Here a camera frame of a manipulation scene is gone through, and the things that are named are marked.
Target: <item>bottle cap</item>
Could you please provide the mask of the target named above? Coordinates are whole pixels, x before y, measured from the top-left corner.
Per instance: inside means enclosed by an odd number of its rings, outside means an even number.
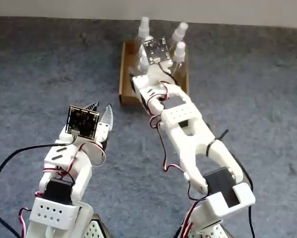
[[[153,40],[154,39],[154,37],[153,36],[146,36],[145,37],[145,41],[150,41],[150,40]]]
[[[149,18],[142,17],[141,24],[139,26],[139,37],[145,38],[149,36]]]
[[[187,29],[188,24],[186,22],[181,22],[172,35],[173,40],[177,42],[182,41]]]
[[[185,55],[186,55],[185,48],[186,48],[185,42],[182,42],[182,41],[177,42],[176,49],[173,56],[173,60],[175,62],[181,63],[185,61]]]

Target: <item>robotic hand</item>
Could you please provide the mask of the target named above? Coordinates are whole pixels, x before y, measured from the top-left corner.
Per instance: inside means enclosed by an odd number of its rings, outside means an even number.
[[[220,226],[223,218],[253,205],[255,197],[249,185],[242,182],[243,170],[238,160],[221,142],[224,134],[215,137],[190,97],[175,85],[176,80],[168,69],[173,62],[167,50],[161,50],[159,43],[164,41],[158,39],[143,43],[141,55],[159,55],[149,59],[147,74],[131,78],[131,85],[136,97],[152,116],[151,120],[160,118],[159,125],[179,155],[185,179],[194,189],[207,195],[195,201],[178,237],[225,238],[227,236]],[[197,154],[208,156],[221,168],[203,176],[196,167]]]
[[[95,112],[97,103],[86,109],[71,107],[67,125],[56,140],[56,143],[67,145],[52,147],[45,157],[44,174],[39,192],[35,194],[30,225],[26,235],[23,232],[26,238],[103,237],[99,224],[92,221],[92,207],[81,199],[92,176],[92,166],[99,166],[105,160],[113,114],[108,105],[101,121],[92,124],[97,125],[96,131],[86,133],[92,122],[88,119],[98,116]],[[70,176],[72,181],[64,180],[65,176]]]

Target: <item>cable tie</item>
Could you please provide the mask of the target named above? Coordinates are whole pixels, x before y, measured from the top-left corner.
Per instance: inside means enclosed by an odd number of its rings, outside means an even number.
[[[219,137],[215,137],[208,145],[207,145],[207,148],[206,148],[206,156],[208,157],[208,154],[209,154],[209,149],[210,149],[210,147],[211,147],[211,145],[212,144],[214,144],[214,142],[216,141],[216,140],[222,140],[223,139],[223,137],[228,133],[228,129],[226,129],[224,132],[223,132],[223,134],[221,134],[221,136],[219,136]]]

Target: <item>circuit board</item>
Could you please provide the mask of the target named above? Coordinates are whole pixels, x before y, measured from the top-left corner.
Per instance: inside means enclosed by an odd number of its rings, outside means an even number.
[[[143,45],[148,57],[149,65],[170,59],[165,37],[145,41]]]
[[[79,136],[94,140],[100,113],[76,106],[70,106],[66,124],[66,133],[79,131]]]

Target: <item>white wall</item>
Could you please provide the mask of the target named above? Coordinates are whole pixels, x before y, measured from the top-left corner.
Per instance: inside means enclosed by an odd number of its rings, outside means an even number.
[[[297,0],[0,0],[0,16],[139,19],[143,15],[297,28]]]

